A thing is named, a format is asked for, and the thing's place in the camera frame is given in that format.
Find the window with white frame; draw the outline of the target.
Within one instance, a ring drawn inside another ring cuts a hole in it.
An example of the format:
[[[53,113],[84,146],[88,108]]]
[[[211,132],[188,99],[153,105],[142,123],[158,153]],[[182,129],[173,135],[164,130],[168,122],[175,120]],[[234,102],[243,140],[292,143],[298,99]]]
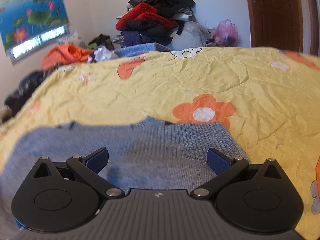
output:
[[[70,31],[67,25],[59,26],[15,45],[6,52],[6,55],[10,57],[12,64],[16,64],[30,54],[37,52],[45,46],[53,44],[55,40],[66,36],[69,33]]]

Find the pile of dark and red clothes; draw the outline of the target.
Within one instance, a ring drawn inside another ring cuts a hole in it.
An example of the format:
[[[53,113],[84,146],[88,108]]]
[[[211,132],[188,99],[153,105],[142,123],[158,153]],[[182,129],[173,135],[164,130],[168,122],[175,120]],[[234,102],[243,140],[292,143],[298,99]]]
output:
[[[180,35],[185,22],[193,19],[195,5],[193,0],[130,0],[127,13],[116,23],[120,35],[114,42],[122,47],[145,43],[167,46],[172,42],[172,31]]]

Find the floral pillow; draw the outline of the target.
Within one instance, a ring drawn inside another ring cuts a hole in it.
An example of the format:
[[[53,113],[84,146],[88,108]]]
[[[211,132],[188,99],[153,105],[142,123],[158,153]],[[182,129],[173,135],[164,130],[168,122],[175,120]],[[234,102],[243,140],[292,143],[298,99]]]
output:
[[[87,48],[87,44],[80,37],[80,35],[78,34],[78,32],[76,30],[73,31],[72,33],[70,33],[67,36],[64,36],[62,38],[58,38],[56,42],[59,45],[72,44],[74,46],[81,47],[81,48],[84,48],[84,49]]]

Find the purple plastic bag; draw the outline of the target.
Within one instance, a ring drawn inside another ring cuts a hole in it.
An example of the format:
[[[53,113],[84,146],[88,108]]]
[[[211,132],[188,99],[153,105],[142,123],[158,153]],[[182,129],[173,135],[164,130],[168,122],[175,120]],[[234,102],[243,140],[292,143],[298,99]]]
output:
[[[214,43],[218,47],[230,47],[238,39],[236,25],[230,20],[221,21],[214,34]]]

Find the orange plastic bag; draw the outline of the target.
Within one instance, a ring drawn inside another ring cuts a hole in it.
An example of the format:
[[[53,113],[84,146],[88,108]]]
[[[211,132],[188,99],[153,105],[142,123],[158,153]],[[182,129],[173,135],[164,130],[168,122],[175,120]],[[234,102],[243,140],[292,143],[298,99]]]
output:
[[[87,50],[72,44],[63,44],[51,49],[41,62],[41,69],[47,70],[58,63],[68,65],[77,62],[87,62],[91,50]]]

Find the dark clothes at bedside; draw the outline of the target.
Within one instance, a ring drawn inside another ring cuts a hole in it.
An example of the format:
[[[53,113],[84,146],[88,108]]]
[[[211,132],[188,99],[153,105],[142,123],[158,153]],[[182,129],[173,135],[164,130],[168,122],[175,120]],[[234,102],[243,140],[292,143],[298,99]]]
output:
[[[19,83],[18,87],[4,100],[14,117],[32,96],[33,92],[43,83],[43,81],[55,71],[55,68],[49,70],[36,70],[25,76]]]

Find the blue grey knitted sweater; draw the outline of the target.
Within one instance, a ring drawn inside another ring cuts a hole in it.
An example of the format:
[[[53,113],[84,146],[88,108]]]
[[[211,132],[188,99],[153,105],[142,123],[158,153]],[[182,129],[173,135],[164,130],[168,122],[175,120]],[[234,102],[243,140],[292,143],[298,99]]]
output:
[[[215,176],[207,164],[210,148],[229,158],[246,157],[219,122],[171,124],[148,117],[127,126],[74,123],[38,128],[17,141],[1,174],[1,239],[10,238],[18,230],[11,202],[40,157],[65,161],[73,155],[86,156],[102,147],[108,150],[109,161],[100,175],[124,191],[192,191]]]

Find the lotus pattern window blind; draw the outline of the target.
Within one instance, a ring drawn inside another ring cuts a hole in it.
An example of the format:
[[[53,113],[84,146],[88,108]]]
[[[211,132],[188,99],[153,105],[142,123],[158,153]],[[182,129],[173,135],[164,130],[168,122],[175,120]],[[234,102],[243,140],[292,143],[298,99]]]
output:
[[[1,0],[1,39],[5,51],[68,24],[63,0]]]

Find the black bag with green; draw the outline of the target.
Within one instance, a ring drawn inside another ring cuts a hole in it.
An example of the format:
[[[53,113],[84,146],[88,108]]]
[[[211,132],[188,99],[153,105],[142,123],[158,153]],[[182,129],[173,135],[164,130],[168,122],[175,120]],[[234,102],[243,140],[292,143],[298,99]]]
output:
[[[104,34],[100,34],[99,36],[95,37],[92,41],[90,41],[87,45],[87,48],[96,49],[99,46],[104,46],[108,50],[114,50],[114,45],[111,41],[111,38]]]

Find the light blue folded towel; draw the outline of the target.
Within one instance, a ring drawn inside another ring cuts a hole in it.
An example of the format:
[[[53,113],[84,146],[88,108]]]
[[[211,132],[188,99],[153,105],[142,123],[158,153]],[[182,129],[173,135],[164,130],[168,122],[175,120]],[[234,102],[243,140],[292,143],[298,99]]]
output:
[[[118,57],[133,57],[133,56],[138,56],[151,51],[170,52],[171,50],[168,47],[159,43],[144,43],[144,44],[138,44],[134,46],[120,48],[115,50],[114,53]]]

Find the white crumpled plastic bag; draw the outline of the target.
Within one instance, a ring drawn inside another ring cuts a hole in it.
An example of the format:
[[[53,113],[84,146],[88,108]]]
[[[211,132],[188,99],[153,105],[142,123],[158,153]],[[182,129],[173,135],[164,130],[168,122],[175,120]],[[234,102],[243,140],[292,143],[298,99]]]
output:
[[[101,61],[115,60],[118,58],[119,56],[114,52],[114,50],[108,50],[105,46],[99,46],[90,53],[87,62],[96,63]]]

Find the brown wooden door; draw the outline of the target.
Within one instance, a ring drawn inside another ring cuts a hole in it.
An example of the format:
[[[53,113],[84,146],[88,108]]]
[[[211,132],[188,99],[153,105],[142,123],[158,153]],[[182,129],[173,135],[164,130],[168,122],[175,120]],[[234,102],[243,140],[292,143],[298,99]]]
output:
[[[247,0],[252,47],[303,51],[300,0]]]

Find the yellow floral bed quilt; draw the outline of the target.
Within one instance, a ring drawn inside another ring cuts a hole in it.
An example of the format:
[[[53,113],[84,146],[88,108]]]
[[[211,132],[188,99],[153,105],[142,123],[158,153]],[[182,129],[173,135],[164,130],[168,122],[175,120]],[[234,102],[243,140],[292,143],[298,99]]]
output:
[[[147,116],[219,121],[251,161],[276,158],[319,237],[319,58],[274,48],[193,48],[58,68],[1,126],[1,164],[40,126],[124,125]]]

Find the clear plastic bag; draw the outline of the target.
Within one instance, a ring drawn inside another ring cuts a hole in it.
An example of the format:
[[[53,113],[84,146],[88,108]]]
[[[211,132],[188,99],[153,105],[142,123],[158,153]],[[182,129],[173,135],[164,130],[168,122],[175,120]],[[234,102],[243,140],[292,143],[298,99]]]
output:
[[[206,27],[193,21],[186,22],[180,34],[178,31],[179,29],[175,28],[170,33],[172,41],[167,47],[172,51],[206,47],[207,41],[213,39],[213,34]]]

